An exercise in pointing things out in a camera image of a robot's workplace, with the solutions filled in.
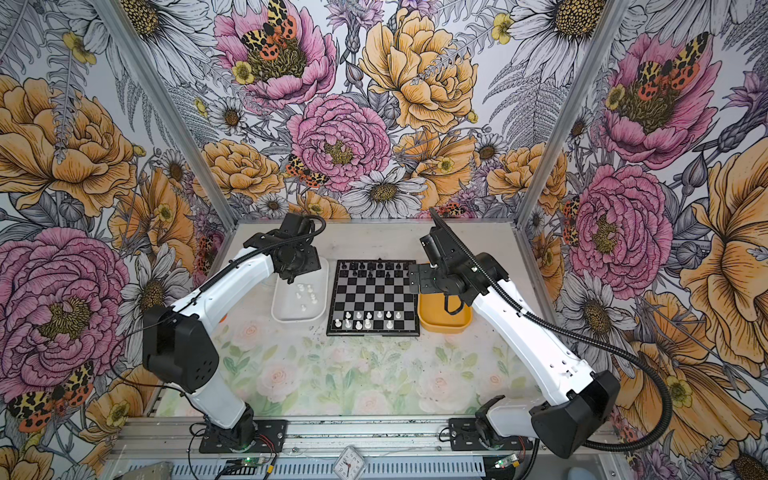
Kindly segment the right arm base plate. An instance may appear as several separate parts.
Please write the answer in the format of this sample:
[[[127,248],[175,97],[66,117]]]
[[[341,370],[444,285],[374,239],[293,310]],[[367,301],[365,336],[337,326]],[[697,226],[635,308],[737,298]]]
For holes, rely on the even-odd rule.
[[[454,417],[448,420],[448,441],[452,451],[530,451],[533,441],[527,437],[499,437],[486,427],[478,428],[476,418]]]

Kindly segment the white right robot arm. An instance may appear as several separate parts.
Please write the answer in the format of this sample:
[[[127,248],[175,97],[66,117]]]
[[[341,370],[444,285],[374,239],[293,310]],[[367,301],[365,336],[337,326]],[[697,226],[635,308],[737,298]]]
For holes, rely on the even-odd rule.
[[[435,209],[429,213],[434,225],[420,239],[428,260],[410,268],[412,290],[442,295],[450,315],[472,310],[488,321],[543,396],[538,403],[503,395],[487,401],[475,414],[481,441],[494,448],[510,437],[528,437],[560,458],[570,457],[608,419],[618,380],[573,353],[530,309],[493,256],[473,254]]]

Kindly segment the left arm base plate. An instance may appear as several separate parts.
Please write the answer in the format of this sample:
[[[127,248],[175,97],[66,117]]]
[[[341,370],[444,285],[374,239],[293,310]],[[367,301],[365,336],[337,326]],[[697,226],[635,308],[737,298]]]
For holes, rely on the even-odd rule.
[[[250,420],[232,429],[206,426],[198,451],[202,454],[280,453],[287,436],[287,420]]]

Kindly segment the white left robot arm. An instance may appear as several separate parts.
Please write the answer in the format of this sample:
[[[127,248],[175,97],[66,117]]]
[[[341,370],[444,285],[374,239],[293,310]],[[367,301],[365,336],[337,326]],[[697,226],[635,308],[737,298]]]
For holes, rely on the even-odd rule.
[[[181,390],[229,449],[249,448],[257,437],[256,425],[252,408],[218,372],[220,357],[212,334],[233,306],[273,275],[291,283],[319,270],[312,241],[325,228],[320,216],[289,213],[278,228],[249,238],[192,292],[143,314],[142,366]]]

